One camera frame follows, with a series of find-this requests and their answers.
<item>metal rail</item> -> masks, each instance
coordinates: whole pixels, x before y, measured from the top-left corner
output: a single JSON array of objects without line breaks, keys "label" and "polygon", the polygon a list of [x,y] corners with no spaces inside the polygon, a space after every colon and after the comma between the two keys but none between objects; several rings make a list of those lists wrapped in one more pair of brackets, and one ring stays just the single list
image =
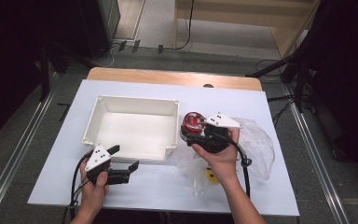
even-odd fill
[{"label": "metal rail", "polygon": [[[292,89],[289,86],[284,85],[284,88],[286,93],[293,94]],[[326,197],[336,223],[349,224],[350,221],[345,212],[344,206],[342,205],[342,201],[339,198],[336,188],[334,187],[333,181],[327,173],[324,162],[319,154],[319,150],[313,141],[312,135],[310,134],[310,129],[308,128],[304,115],[298,112],[295,105],[291,105],[291,110],[306,145],[307,151],[310,154],[310,160],[312,161],[313,168],[319,178],[319,182],[321,183],[324,191],[324,196]]]},{"label": "metal rail", "polygon": [[32,139],[34,138],[34,134],[39,127],[39,124],[42,118],[45,116],[48,106],[51,102],[51,99],[56,90],[56,85],[54,83],[57,82],[58,73],[54,73],[52,76],[53,86],[51,88],[50,93],[46,97],[44,102],[40,102],[34,112],[30,122],[28,123],[24,133],[21,136],[19,143],[16,145],[10,159],[7,162],[7,165],[0,175],[0,203],[2,202],[5,194],[10,186],[11,181],[13,180],[14,175],[16,174],[22,159],[27,152],[28,146],[30,146]]}]

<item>hand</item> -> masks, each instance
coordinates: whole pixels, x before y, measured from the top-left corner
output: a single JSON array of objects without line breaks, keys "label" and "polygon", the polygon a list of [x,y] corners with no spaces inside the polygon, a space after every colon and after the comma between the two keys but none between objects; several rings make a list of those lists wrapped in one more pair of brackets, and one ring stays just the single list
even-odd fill
[{"label": "hand", "polygon": [[[232,140],[238,143],[240,139],[240,130],[228,129],[228,133]],[[237,149],[234,146],[229,145],[226,149],[218,153],[209,153],[198,144],[193,144],[191,146],[200,157],[208,162],[214,175],[219,179],[222,185],[225,185],[232,180],[238,181],[236,172]]]},{"label": "hand", "polygon": [[[85,170],[87,161],[84,160],[80,165],[83,183],[88,181]],[[80,209],[72,223],[92,223],[92,220],[98,215],[103,207],[105,195],[109,192],[109,186],[106,185],[107,176],[107,172],[101,172],[95,186],[91,182],[83,186]]]}]

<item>human arm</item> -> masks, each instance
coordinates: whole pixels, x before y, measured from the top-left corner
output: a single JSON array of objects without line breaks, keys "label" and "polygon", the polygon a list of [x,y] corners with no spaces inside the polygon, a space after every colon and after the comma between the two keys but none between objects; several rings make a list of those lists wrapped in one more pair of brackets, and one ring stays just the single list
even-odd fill
[{"label": "human arm", "polygon": [[106,186],[107,172],[101,172],[98,175],[95,186],[86,178],[87,160],[80,165],[81,180],[88,182],[82,188],[81,205],[77,215],[72,220],[72,224],[89,224],[98,215],[103,207],[105,195],[109,192],[109,186]]},{"label": "human arm", "polygon": [[[229,133],[234,142],[238,143],[240,138],[239,129],[230,129]],[[228,205],[231,210],[234,222],[237,224],[245,223],[265,223],[249,197],[243,190],[236,172],[237,149],[229,145],[218,153],[209,153],[197,144],[192,145],[193,149],[200,157],[205,159],[214,175],[219,179],[226,195]]]}]

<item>forearm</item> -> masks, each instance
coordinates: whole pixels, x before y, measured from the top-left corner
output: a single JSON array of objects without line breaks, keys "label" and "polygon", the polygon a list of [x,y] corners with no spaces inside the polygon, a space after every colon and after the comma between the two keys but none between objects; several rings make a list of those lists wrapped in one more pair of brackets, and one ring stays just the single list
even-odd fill
[{"label": "forearm", "polygon": [[231,215],[236,224],[265,223],[246,195],[238,178],[234,178],[227,183],[222,183],[222,186],[226,192]]},{"label": "forearm", "polygon": [[91,224],[94,218],[95,215],[92,212],[89,212],[86,209],[82,209],[82,207],[80,207],[71,224]]}]

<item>dark curtain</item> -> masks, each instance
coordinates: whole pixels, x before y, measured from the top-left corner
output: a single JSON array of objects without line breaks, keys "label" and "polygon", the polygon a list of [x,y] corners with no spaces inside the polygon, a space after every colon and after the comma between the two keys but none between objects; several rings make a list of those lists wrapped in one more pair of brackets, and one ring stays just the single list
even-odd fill
[{"label": "dark curtain", "polygon": [[0,1],[0,130],[40,82],[37,1]]}]

